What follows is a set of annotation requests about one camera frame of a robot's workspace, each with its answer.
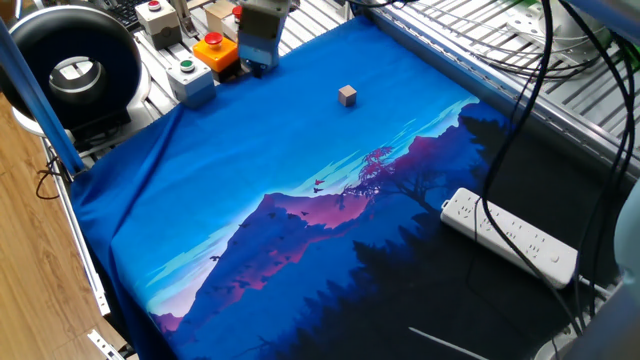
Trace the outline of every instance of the green button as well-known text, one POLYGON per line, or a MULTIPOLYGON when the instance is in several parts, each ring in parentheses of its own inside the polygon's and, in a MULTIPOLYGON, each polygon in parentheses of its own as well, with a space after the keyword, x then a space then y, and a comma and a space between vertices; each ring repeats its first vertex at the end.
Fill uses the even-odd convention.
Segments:
POLYGON ((195 68, 193 61, 191 60, 184 60, 180 62, 180 70, 182 70, 182 72, 192 72, 195 68))

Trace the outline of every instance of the blue pole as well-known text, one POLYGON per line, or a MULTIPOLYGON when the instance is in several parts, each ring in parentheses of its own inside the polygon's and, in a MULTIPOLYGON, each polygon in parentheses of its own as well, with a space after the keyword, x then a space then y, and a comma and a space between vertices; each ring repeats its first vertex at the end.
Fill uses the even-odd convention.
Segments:
POLYGON ((16 87, 22 100, 31 111, 31 114, 40 124, 42 131, 53 145, 58 157, 66 166, 71 175, 75 175, 84 169, 84 164, 73 147, 67 134, 65 134, 60 120, 53 112, 53 108, 44 96, 40 85, 31 73, 27 62, 22 57, 18 46, 13 42, 11 34, 2 21, 0 21, 0 64, 16 87))

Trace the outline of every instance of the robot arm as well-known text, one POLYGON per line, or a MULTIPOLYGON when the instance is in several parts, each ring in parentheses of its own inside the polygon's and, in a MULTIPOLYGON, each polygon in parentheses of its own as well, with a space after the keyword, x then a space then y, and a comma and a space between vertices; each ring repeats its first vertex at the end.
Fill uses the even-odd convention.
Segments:
POLYGON ((254 76, 280 63, 278 43, 291 0, 243 0, 238 26, 238 55, 254 76))

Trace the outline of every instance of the black cable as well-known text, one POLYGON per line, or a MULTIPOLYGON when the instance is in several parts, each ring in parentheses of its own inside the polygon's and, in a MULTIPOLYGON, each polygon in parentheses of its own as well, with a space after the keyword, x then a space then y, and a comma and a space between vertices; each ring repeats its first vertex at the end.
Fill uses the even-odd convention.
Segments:
MULTIPOLYGON (((535 72, 533 73, 526 73, 524 71, 521 70, 515 70, 515 69, 509 69, 506 66, 500 66, 497 64, 489 64, 489 66, 496 68, 498 70, 502 70, 508 73, 512 73, 512 74, 516 74, 519 76, 534 76, 537 77, 539 74, 536 74, 535 72)), ((545 75, 545 80, 566 80, 566 79, 570 79, 578 74, 580 74, 581 72, 587 70, 587 68, 582 68, 582 69, 578 69, 578 70, 574 70, 571 74, 566 74, 566 75, 545 75)))
POLYGON ((555 338, 551 338, 551 345, 553 345, 553 351, 555 351, 556 360, 560 360, 560 356, 558 356, 558 346, 556 346, 556 339, 555 338))
POLYGON ((511 239, 509 239, 509 237, 505 235, 505 233, 502 231, 502 229, 500 229, 500 227, 498 226, 498 223, 495 221, 495 219, 489 212, 488 198, 489 198, 489 190, 491 189, 491 185, 493 184, 493 181, 498 173, 498 170, 500 170, 500 166, 504 161, 507 151, 511 147, 511 144, 513 143, 514 139, 522 131, 524 124, 526 123, 529 115, 533 110, 533 106, 535 104, 536 98, 538 97, 538 95, 540 94, 540 90, 542 89, 542 83, 544 81, 545 75, 547 74, 547 69, 549 68, 549 61, 551 60, 551 51, 552 51, 552 43, 553 43, 553 20, 552 20, 552 14, 551 14, 551 5, 549 3, 549 0, 541 0, 541 2, 542 2, 542 8, 544 12, 544 22, 545 22, 545 44, 544 44, 542 59, 540 60, 539 76, 536 79, 535 85, 533 87, 533 91, 531 93, 531 97, 529 98, 529 101, 525 106, 520 122, 516 125, 516 128, 513 130, 513 132, 509 134, 504 144, 502 144, 502 147, 498 151, 496 158, 491 163, 491 167, 489 168, 489 173, 487 174, 487 178, 485 180, 484 187, 483 187, 482 206, 484 208, 484 212, 487 216, 487 219, 489 220, 491 225, 494 227, 496 232, 507 243, 507 245, 509 245, 509 247, 520 257, 520 259, 522 259, 522 261, 533 271, 533 273, 544 283, 544 285, 547 288, 549 288, 549 291, 551 291, 551 293, 556 298, 556 300, 558 300, 558 303, 561 305, 563 311, 569 317, 569 320, 573 325, 574 329, 576 330, 576 333, 578 333, 579 335, 582 335, 582 330, 578 327, 578 324, 573 318, 573 314, 571 313, 571 310, 565 303, 564 299, 560 296, 556 288, 553 287, 549 279, 547 279, 547 277, 544 274, 542 274, 542 272, 531 262, 531 260, 529 260, 522 253, 522 251, 518 249, 518 247, 511 241, 511 239))
POLYGON ((42 187, 42 184, 44 183, 44 179, 47 178, 47 176, 51 175, 51 176, 61 176, 60 173, 57 173, 55 171, 53 171, 53 163, 58 160, 58 156, 54 156, 53 159, 51 159, 51 161, 49 161, 47 163, 47 170, 38 170, 38 174, 44 174, 41 178, 40 181, 38 182, 38 187, 36 187, 36 196, 41 199, 41 200, 53 200, 53 199, 57 199, 58 197, 60 197, 60 194, 56 195, 56 196, 42 196, 40 195, 40 188, 42 187))
MULTIPOLYGON (((633 45, 629 44, 629 42, 627 42, 625 39, 623 39, 622 37, 620 37, 615 33, 613 34, 613 38, 615 39, 616 43, 618 44, 618 47, 622 51, 622 59, 624 61, 625 69, 627 71, 627 76, 629 78, 628 79, 629 89, 627 92, 628 96, 625 99, 625 105, 627 106, 627 121, 625 124, 625 131, 629 132, 629 141, 627 144, 627 154, 625 155, 624 161, 622 162, 622 166, 620 168, 620 174, 618 175, 618 180, 616 181, 616 184, 613 189, 613 193, 615 194, 616 192, 619 191, 620 186, 622 185, 622 180, 624 179, 625 174, 627 173, 629 163, 631 162, 631 157, 633 156, 633 148, 635 145, 634 103, 635 103, 636 90, 635 90, 635 79, 633 77, 634 75, 633 65, 631 64, 630 55, 629 53, 627 53, 627 50, 629 50, 629 47, 630 46, 633 47, 633 45)), ((607 204, 605 204, 605 208, 611 208, 611 204, 612 204, 612 199, 609 198, 607 204)), ((596 309, 595 278, 598 272, 600 248, 602 247, 604 232, 606 228, 607 226, 605 223, 601 226, 600 231, 598 233, 598 238, 596 239, 596 245, 595 245, 593 265, 591 267, 591 270, 592 270, 591 280, 589 281, 589 289, 590 289, 589 298, 591 299, 591 307, 590 307, 591 317, 595 316, 595 309, 596 309)))
MULTIPOLYGON (((560 4, 562 4, 562 6, 564 7, 564 9, 567 11, 567 13, 573 18, 573 20, 578 24, 578 26, 580 26, 580 28, 582 29, 582 31, 589 37, 589 40, 591 40, 591 42, 593 43, 593 46, 598 50, 598 52, 600 53, 600 56, 602 56, 602 59, 606 62, 607 66, 609 67, 609 69, 611 70, 611 73, 614 77, 614 79, 616 80, 616 83, 618 84, 618 87, 620 88, 620 91, 622 92, 622 96, 625 100, 625 105, 628 106, 628 94, 627 94, 627 90, 624 86, 624 82, 622 81, 622 78, 620 77, 620 73, 618 72, 618 70, 616 69, 613 61, 611 61, 611 58, 609 57, 609 55, 607 54, 606 50, 602 47, 602 44, 600 44, 600 41, 598 40, 598 38, 595 36, 595 34, 593 34, 593 32, 591 31, 591 29, 589 29, 589 26, 584 22, 584 20, 580 17, 580 15, 578 15, 578 13, 573 9, 573 7, 571 7, 571 5, 567 4, 564 1, 560 1, 560 4)), ((577 306, 577 310, 578 310, 578 318, 580 319, 580 324, 585 327, 585 323, 584 323, 584 316, 582 314, 582 305, 580 304, 580 289, 579 289, 579 282, 578 282, 578 275, 579 275, 579 271, 580 271, 580 255, 582 254, 582 250, 584 247, 584 243, 586 241, 586 238, 589 236, 589 230, 591 229, 591 226, 593 225, 594 219, 596 217, 596 214, 598 213, 598 210, 600 208, 600 204, 602 203, 602 201, 604 200, 609 186, 611 185, 611 182, 613 181, 613 178, 615 176, 615 172, 618 168, 618 164, 620 162, 620 159, 622 158, 622 153, 624 151, 624 145, 627 142, 627 138, 629 137, 629 132, 627 131, 626 127, 625 127, 625 131, 624 134, 622 136, 622 140, 620 143, 620 147, 618 148, 618 152, 616 153, 616 157, 613 161, 613 165, 611 166, 611 169, 609 170, 609 174, 607 176, 607 179, 605 180, 605 184, 602 187, 602 191, 600 192, 600 195, 598 196, 598 199, 596 200, 596 204, 593 207, 593 210, 591 212, 591 215, 589 216, 589 220, 587 221, 587 225, 584 229, 584 233, 582 234, 582 238, 580 239, 580 242, 578 243, 578 256, 576 259, 576 268, 573 274, 573 283, 574 283, 574 290, 575 290, 575 294, 576 294, 576 306, 577 306)))
MULTIPOLYGON (((482 54, 474 54, 474 55, 476 55, 476 56, 478 56, 478 57, 480 57, 480 58, 485 59, 486 61, 488 61, 488 62, 489 62, 489 65, 491 65, 491 63, 498 63, 498 64, 501 64, 501 65, 505 65, 505 66, 507 66, 507 67, 518 68, 518 69, 521 69, 521 70, 536 71, 536 69, 532 69, 532 68, 530 68, 529 66, 522 66, 522 65, 514 65, 514 64, 510 64, 510 63, 508 63, 508 62, 506 62, 506 61, 492 59, 492 58, 490 58, 490 57, 488 57, 488 56, 485 56, 485 55, 482 55, 482 54)), ((581 63, 581 64, 577 64, 577 65, 567 65, 567 66, 563 66, 563 67, 561 67, 561 68, 549 69, 549 70, 547 70, 547 72, 550 72, 550 71, 565 71, 565 70, 581 69, 581 68, 589 67, 589 66, 591 66, 591 65, 595 64, 595 63, 598 61, 598 59, 599 59, 599 58, 600 58, 600 56, 598 56, 598 57, 596 57, 596 58, 593 58, 593 59, 591 59, 591 60, 589 60, 589 61, 583 62, 583 63, 581 63)))
MULTIPOLYGON (((536 71, 540 69, 540 65, 541 63, 538 63, 538 66, 536 66, 536 71)), ((513 110, 511 111, 511 115, 509 115, 509 132, 508 132, 509 136, 511 136, 511 132, 513 131, 513 119, 515 119, 516 117, 516 112, 520 107, 520 102, 522 101, 522 98, 524 97, 525 92, 527 92, 527 88, 529 88, 529 84, 531 84, 531 81, 534 78, 535 78, 534 74, 531 74, 527 79, 527 82, 524 83, 524 87, 522 88, 522 91, 520 92, 520 95, 518 95, 518 99, 516 100, 516 105, 513 107, 513 110)))

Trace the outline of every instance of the small wooden cube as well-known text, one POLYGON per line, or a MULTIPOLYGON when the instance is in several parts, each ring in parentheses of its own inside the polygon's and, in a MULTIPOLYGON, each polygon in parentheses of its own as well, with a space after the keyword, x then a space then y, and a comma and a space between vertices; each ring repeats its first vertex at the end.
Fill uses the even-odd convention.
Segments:
POLYGON ((338 91, 338 101, 344 106, 352 106, 356 103, 356 94, 358 92, 351 87, 351 85, 347 85, 338 91))
POLYGON ((234 7, 235 5, 227 0, 218 0, 213 4, 205 6, 204 12, 207 15, 207 27, 209 28, 209 31, 224 34, 222 19, 232 15, 234 7))

